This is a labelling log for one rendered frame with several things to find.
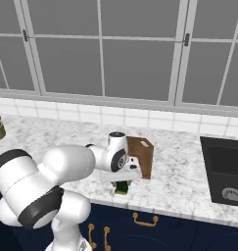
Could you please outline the navy drawer front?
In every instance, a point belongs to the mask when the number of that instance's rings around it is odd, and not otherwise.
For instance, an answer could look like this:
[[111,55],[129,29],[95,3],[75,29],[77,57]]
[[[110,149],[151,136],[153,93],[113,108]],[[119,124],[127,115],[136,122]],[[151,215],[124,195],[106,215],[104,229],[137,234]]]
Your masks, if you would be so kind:
[[129,226],[193,238],[190,251],[238,251],[238,227],[93,204],[101,236],[104,226]]

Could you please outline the black sink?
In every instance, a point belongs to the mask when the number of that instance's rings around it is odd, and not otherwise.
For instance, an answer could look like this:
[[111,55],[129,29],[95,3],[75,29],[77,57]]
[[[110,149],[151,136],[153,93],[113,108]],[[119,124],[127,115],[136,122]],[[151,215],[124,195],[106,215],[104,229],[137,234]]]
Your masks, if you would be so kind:
[[213,203],[238,207],[238,140],[200,137]]

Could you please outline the window with white frame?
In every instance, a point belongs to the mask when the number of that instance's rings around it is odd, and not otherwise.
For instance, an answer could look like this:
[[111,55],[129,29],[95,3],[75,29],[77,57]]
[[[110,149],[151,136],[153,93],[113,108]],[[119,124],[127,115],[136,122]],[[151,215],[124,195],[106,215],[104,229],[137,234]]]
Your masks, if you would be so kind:
[[0,0],[0,96],[238,117],[238,0]]

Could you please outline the green sponge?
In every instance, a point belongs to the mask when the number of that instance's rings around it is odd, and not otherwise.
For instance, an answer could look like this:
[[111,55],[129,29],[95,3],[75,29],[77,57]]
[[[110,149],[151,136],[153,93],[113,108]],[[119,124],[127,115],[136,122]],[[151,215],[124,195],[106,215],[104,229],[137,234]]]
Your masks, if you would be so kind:
[[115,194],[126,195],[128,192],[128,182],[127,181],[117,181]]

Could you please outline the brown wooden cutting board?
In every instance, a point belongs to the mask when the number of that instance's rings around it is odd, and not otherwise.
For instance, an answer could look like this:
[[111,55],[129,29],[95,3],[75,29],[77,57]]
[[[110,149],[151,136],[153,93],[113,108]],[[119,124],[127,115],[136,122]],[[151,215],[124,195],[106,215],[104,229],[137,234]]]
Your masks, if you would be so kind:
[[145,179],[151,178],[154,146],[147,139],[142,137],[127,137],[128,154],[138,159],[142,177]]

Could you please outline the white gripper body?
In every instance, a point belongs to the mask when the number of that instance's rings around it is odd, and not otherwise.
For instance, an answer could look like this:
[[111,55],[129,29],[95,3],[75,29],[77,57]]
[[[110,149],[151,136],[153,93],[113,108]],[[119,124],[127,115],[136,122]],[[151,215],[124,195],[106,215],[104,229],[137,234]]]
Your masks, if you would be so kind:
[[140,179],[142,174],[139,170],[120,170],[116,173],[110,173],[102,171],[100,173],[100,180],[102,182],[117,182],[117,181],[127,181],[127,180],[134,180]]

